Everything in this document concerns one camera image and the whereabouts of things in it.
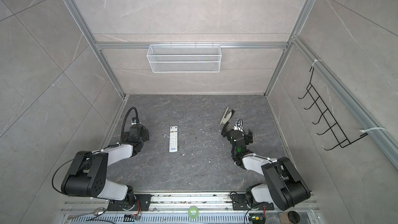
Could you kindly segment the white remote control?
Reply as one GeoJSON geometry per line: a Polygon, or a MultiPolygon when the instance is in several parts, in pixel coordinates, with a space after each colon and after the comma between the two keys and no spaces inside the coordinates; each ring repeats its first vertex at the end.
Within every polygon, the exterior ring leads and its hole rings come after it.
{"type": "Polygon", "coordinates": [[[171,126],[169,152],[177,152],[177,151],[178,151],[178,126],[171,126]]]}

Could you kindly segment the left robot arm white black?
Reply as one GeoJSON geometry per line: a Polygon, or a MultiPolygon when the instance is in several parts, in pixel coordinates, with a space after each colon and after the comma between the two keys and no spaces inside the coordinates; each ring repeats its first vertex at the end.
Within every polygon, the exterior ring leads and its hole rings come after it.
{"type": "Polygon", "coordinates": [[[142,124],[134,124],[129,132],[122,132],[120,143],[99,151],[80,151],[75,155],[62,183],[61,192],[75,197],[109,200],[124,210],[136,205],[132,186],[107,179],[107,168],[121,160],[137,155],[149,140],[149,131],[142,124]]]}

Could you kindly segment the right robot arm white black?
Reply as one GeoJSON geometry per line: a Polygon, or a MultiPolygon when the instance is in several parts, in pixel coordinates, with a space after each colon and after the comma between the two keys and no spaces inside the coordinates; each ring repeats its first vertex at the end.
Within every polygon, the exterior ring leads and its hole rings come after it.
{"type": "Polygon", "coordinates": [[[245,132],[238,123],[229,128],[227,122],[221,135],[232,145],[231,157],[235,165],[264,176],[264,184],[246,190],[245,198],[250,208],[272,203],[285,211],[311,197],[311,190],[289,158],[264,157],[247,148],[253,142],[251,130],[245,132]]]}

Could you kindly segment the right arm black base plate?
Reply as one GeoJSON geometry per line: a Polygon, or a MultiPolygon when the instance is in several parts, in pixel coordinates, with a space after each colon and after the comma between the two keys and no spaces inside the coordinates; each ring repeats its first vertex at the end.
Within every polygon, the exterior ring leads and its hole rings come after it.
{"type": "Polygon", "coordinates": [[[274,204],[270,202],[256,203],[254,200],[250,199],[246,194],[238,194],[236,192],[231,192],[229,197],[232,202],[232,208],[234,211],[243,211],[243,210],[266,210],[271,211],[274,210],[274,204]]]}

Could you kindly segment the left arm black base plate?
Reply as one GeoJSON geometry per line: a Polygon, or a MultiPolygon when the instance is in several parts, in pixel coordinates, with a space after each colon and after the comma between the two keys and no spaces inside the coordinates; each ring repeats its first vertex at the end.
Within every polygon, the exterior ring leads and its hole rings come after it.
{"type": "Polygon", "coordinates": [[[148,211],[152,195],[150,194],[138,194],[134,195],[132,200],[116,201],[110,200],[108,211],[148,211]]]}

